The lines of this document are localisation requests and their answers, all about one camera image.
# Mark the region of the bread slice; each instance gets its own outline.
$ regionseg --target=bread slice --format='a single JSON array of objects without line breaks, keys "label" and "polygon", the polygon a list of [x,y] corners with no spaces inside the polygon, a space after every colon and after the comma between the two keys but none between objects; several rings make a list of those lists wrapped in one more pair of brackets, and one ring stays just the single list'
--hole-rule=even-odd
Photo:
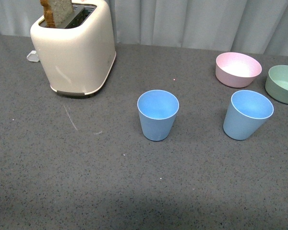
[{"label": "bread slice", "polygon": [[57,28],[73,12],[72,0],[40,0],[47,27]]}]

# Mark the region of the cream toaster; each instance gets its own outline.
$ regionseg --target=cream toaster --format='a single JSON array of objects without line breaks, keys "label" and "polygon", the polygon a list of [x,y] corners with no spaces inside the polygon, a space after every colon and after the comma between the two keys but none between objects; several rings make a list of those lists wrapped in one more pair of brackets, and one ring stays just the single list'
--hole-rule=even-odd
[{"label": "cream toaster", "polygon": [[53,91],[84,96],[105,83],[116,57],[111,14],[103,0],[72,0],[74,12],[59,28],[44,16],[30,34]]}]

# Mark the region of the green bowl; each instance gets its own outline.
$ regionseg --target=green bowl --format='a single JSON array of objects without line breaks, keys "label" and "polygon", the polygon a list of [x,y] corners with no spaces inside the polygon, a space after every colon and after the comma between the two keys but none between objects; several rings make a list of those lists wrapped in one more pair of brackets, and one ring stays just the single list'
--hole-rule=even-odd
[{"label": "green bowl", "polygon": [[265,90],[275,100],[288,104],[288,66],[279,65],[269,69]]}]

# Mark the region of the plastic cup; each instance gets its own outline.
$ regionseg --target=plastic cup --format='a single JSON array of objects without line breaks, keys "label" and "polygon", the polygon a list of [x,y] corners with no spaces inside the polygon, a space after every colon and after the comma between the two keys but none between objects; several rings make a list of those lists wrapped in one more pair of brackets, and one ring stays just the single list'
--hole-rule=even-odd
[{"label": "plastic cup", "polygon": [[235,140],[252,135],[274,112],[272,103],[260,93],[240,90],[231,96],[225,116],[224,132]]},{"label": "plastic cup", "polygon": [[164,90],[151,90],[138,99],[138,110],[144,136],[152,141],[164,140],[179,110],[178,99]]}]

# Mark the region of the curtain fold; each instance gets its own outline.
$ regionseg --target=curtain fold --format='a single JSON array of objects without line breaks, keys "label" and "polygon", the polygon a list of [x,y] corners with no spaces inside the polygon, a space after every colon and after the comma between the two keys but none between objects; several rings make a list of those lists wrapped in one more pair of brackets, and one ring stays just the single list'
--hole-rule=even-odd
[{"label": "curtain fold", "polygon": [[[117,43],[288,56],[288,0],[105,0]],[[39,0],[0,0],[0,34],[30,36]]]}]

